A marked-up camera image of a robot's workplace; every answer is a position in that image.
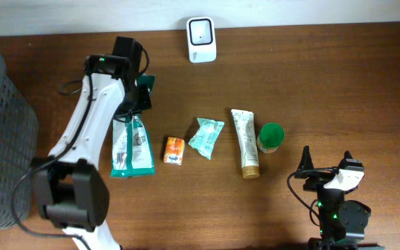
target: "plastic crate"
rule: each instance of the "plastic crate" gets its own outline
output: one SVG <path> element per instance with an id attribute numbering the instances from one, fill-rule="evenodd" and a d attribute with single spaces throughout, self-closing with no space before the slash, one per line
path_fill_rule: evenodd
<path id="1" fill-rule="evenodd" d="M 10 79 L 0 54 L 0 229 L 15 224 L 10 215 L 10 193 L 26 173 L 36 153 L 38 120 Z M 15 197 L 21 220 L 27 218 L 31 201 L 29 181 L 23 182 Z"/>

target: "brown cap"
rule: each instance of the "brown cap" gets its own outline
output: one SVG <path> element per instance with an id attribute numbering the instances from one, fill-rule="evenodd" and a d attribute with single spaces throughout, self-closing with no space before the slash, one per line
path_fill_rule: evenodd
<path id="1" fill-rule="evenodd" d="M 246 166 L 242 168 L 243 178 L 257 178 L 260 176 L 258 166 Z"/>

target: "orange packet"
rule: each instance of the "orange packet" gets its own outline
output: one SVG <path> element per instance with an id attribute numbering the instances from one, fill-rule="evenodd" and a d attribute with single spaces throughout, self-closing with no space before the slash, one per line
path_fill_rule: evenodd
<path id="1" fill-rule="evenodd" d="M 167 138 L 164 163 L 181 165 L 183 152 L 185 151 L 185 140 L 169 137 Z"/>

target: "green can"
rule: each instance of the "green can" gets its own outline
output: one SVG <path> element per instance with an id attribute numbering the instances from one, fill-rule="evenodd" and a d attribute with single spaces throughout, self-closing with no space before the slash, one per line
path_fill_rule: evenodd
<path id="1" fill-rule="evenodd" d="M 273 153 L 285 139 L 283 128 L 275 123 L 268 123 L 262 127 L 257 137 L 257 147 L 263 153 Z"/>

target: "teal packet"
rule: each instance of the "teal packet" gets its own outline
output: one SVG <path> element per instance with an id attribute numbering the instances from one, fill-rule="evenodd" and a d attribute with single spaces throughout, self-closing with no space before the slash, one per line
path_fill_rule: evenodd
<path id="1" fill-rule="evenodd" d="M 194 137 L 189 141 L 189 145 L 196 149 L 202 156 L 211 160 L 214 143 L 222 131 L 224 122 L 216 122 L 211 119 L 197 118 L 200 128 Z"/>
<path id="2" fill-rule="evenodd" d="M 155 76 L 143 75 L 137 85 L 146 85 L 152 93 Z M 134 115 L 129 122 L 112 121 L 112 171 L 111 177 L 154 175 L 155 168 L 151 142 L 141 115 Z"/>

